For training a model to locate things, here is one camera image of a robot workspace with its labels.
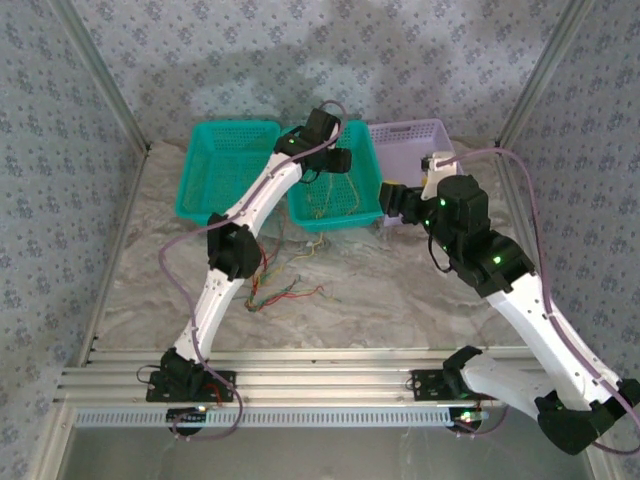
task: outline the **metal bracket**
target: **metal bracket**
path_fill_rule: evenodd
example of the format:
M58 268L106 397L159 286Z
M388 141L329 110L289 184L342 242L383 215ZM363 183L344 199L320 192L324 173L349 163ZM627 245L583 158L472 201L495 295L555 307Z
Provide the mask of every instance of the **metal bracket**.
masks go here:
M233 393L222 382L213 378L209 372L204 372L205 377L202 387L194 395L183 388L182 385L172 381L162 370L153 372L149 377L147 387L147 402L151 403L176 403L176 402L199 402L199 403L231 403ZM236 372L216 371L218 375L227 382L235 386Z
M444 377L444 370L412 370L411 390L416 402L428 402L434 400L459 400ZM483 395L468 393L464 400L483 400Z

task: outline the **metal frame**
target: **metal frame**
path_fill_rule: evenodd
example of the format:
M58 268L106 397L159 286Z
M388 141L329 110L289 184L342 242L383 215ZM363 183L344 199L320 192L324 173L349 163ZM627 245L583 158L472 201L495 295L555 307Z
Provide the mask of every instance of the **metal frame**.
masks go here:
M166 407L79 408L76 428L167 428ZM237 408L207 411L197 426L229 428L238 415ZM367 427L451 427L449 410L439 407L403 408L277 408L263 407L242 413L242 428L367 428ZM193 423L178 423L193 427Z
M89 355L91 353L93 341L96 338L95 335L96 330L98 329L98 323L104 315L105 302L107 301L109 291L111 290L111 286L113 285L116 268L122 255L122 246L124 245L127 228L129 227L129 221L131 220L131 214L133 213L135 199L138 196L137 194L138 188L140 187L140 180L142 179L142 173L144 171L144 166L147 163L148 156L149 155L147 153L140 160L140 165L138 165L135 176L133 178L133 184L131 185L129 198L127 198L127 203L124 207L124 212L122 213L122 221L120 222L120 226L116 234L116 239L113 244L113 249L111 251L111 254L109 255L109 261L107 262L104 274L102 276L102 281L100 282L100 290L98 292L98 298L96 299L96 305L87 324L87 331L84 335L80 353L77 357L76 362L74 362L78 367L82 367L87 364Z
M250 350L212 353L211 364L238 372L238 390L248 413L252 409L254 414L267 413L264 420L259 416L252 417L251 425L247 426L273 426L269 425L274 418L270 413L293 415L298 412L356 412L361 416L354 422L364 422L366 415L372 412L398 415L396 419L384 419L397 426L424 426L430 421L447 423L446 418L438 417L438 410L475 405L465 401L416 403L413 393L407 389L410 370L441 368L443 360L452 353L428 349ZM524 371L542 371L526 347L495 347L487 349L487 353L500 364ZM158 362L160 356L161 352L92 352L86 367L66 369L55 394L37 461L28 478L57 478L73 430L88 421L87 413L111 414L110 417L104 415L105 427L116 420L120 426L123 421L130 421L131 426L158 426L158 414L166 411L167 404L146 403L146 386L137 382L135 373L142 365ZM135 422L131 420L136 414L148 412L154 414L148 421L139 416ZM220 414L218 419L226 418L224 421L227 421L237 409L223 406L214 412ZM420 419L420 412L426 412L427 416ZM117 414L129 415L129 418L116 419L113 415ZM90 426L96 426L97 420L92 421ZM587 456L596 480L624 480L620 464L612 456L595 449L588 449Z
M85 67L93 77L96 86L102 92L122 131L131 142L131 145L140 154L144 153L147 150L147 141L142 130L140 130L138 122L133 113L131 113L115 80L109 73L107 65L104 63L98 48L91 40L91 35L89 35L71 0L49 0L49 3L60 19L69 40L82 58Z
M531 116L538 100L542 97L544 90L551 81L556 67L564 58L565 53L571 45L573 37L578 32L582 21L591 11L595 0L569 0L562 11L558 22L540 54L538 61L527 80L516 104L506 119L500 135L496 142L503 148L513 148L516 138L524 128L527 120ZM533 259L539 267L538 251L536 249L535 237L531 225L529 224L529 212L525 209L513 169L509 161L499 157L495 161L498 177L502 185L507 205L513 218L513 228L518 239L529 258Z

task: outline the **blue floral wallpaper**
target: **blue floral wallpaper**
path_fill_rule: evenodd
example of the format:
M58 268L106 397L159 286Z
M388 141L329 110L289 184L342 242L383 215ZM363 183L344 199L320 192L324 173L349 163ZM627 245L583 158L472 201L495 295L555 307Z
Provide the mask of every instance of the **blue floral wallpaper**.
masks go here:
M640 5L597 2L515 149L537 185L558 304L609 365L638 379L639 132ZM620 442L636 446L628 430ZM638 459L624 464L640 478Z
M326 98L375 122L495 136L565 1L75 0L144 135L219 117L301 120Z
M45 0L0 2L0 478L77 353L138 156Z

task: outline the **purple cable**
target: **purple cable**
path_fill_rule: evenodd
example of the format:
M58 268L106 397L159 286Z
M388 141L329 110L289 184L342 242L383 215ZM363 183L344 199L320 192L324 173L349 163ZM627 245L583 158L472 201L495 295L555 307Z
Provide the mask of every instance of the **purple cable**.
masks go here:
M551 282L547 275L547 266L544 258L544 252L542 249L542 234L540 229L540 217L538 213L538 203L536 201L536 197L533 190L533 181L531 180L531 176L529 175L529 171L527 170L527 166L524 163L524 160L520 158L516 153L511 150L507 150L505 148L499 147L490 147L490 148L482 148L480 150L474 150L471 152L463 153L461 155L457 155L448 160L443 160L442 162L438 162L438 167L443 167L445 165L450 165L455 162L463 162L471 159L478 159L479 157L483 157L490 154L499 154L505 155L515 161L518 166L522 169L524 173L525 179L527 181L527 187L529 189L529 201L531 204L531 213L533 216L533 230L536 236L536 249L538 250L538 257L540 259L540 283L542 284L542 302L544 304L545 313L547 317L551 321L551 325L553 329L556 331L562 343L569 349L569 351L574 355L574 357L580 362L580 364L589 372L589 374L594 378L596 382L600 382L602 386L611 394L613 398L615 398L618 403L625 409L625 411L631 416L632 420L635 422L638 430L640 431L640 417L633 410L629 402L618 393L618 391L606 380L603 380L598 373L598 371L587 361L586 358L580 353L580 351L575 347L573 342L569 339L567 334L562 330L562 326L560 322L555 317L553 313L552 303L552 294L551 294ZM617 450L615 448L607 447L606 445L602 445L599 442L593 442L593 446L599 448L600 450L613 453L615 455L623 455L623 456L631 456L637 455L640 452L640 445L633 450Z
M178 433L177 427L178 424L182 421L182 419L187 415L187 414L183 414L183 415L178 415L174 421L173 421L173 425L171 426L171 430L173 431L173 434L176 436L177 439L180 440L184 440L187 442L190 441L207 441L207 440L220 440L223 438L228 437L229 435L231 435L233 432L235 432L238 429L238 426L240 425L240 422L242 420L242 413L244 411L244 404L242 403L242 397L240 396L240 394L238 393L238 390L236 390L235 386L228 382L225 378L223 378L222 376L220 376L213 368L211 368L209 366L209 364L207 363L207 360L204 358L204 356L202 355L202 352L200 351L200 348L198 347L198 337L197 337L197 331L198 331L198 327L196 325L196 306L193 302L193 299L191 298L191 295L189 295L189 292L187 292L187 290L180 284L180 282L178 282L178 280L173 276L173 274L171 273L171 271L169 270L169 268L166 265L166 253L167 251L175 246L176 244L187 240L191 237L195 237L196 235L199 235L201 233L204 232L208 232L209 230L215 230L217 228L223 227L231 222L236 221L238 218L242 217L246 210L251 206L251 204L253 203L254 199L256 198L256 196L260 193L260 191L264 188L264 186L267 184L267 182L269 182L270 180L273 179L273 176L278 173L285 165L288 165L292 162L295 162L296 160L299 160L303 157L306 157L307 155L311 155L313 153L316 153L324 148L327 148L329 146L331 146L332 144L334 144L335 142L338 141L338 139L340 138L340 136L342 136L342 134L344 133L344 130L347 126L347 122L349 120L349 116L347 115L347 110L344 108L344 106L340 103L337 102L335 100L326 100L325 102L323 102L319 108L323 108L324 106L328 105L328 104L333 104L333 105L337 105L340 110L342 110L342 121L340 122L340 127L338 128L338 132L332 136L329 140L321 143L320 145L317 145L309 150L306 150L304 152L298 153L297 155L294 155L293 157L287 158L285 160L283 160L282 162L280 162L278 165L275 166L275 168L273 169L273 171L271 172L270 175L265 176L265 178L262 180L262 182L260 182L260 184L258 185L258 188L255 189L255 191L249 196L249 198L247 199L247 202L245 203L243 209L238 212L237 214L233 215L230 218L227 218L225 220L222 220L220 222L214 223L212 225L207 225L206 227L202 227L202 228L197 228L196 230L193 230L191 232L185 233L183 235L180 235L176 238L172 238L171 240L169 240L158 252L158 263L160 264L160 269L162 270L162 273L165 274L165 276L169 279L169 281L171 282L171 284L176 287L176 289L180 292L180 294L184 297L184 299L187 301L187 305L189 306L189 314L191 317L191 341L193 342L193 349L195 351L196 357L198 358L198 361L202 364L202 366L204 367L204 369L209 372L211 374L211 376L213 378L215 378L216 380L218 380L220 383L222 383L226 388L228 388L231 393L233 393L233 396L235 398L238 399L238 415L235 419L235 421L233 422L233 424L226 429L225 431L221 432L221 433L217 433L214 435L203 435L203 436L197 436L197 437L187 437L184 435L180 435Z

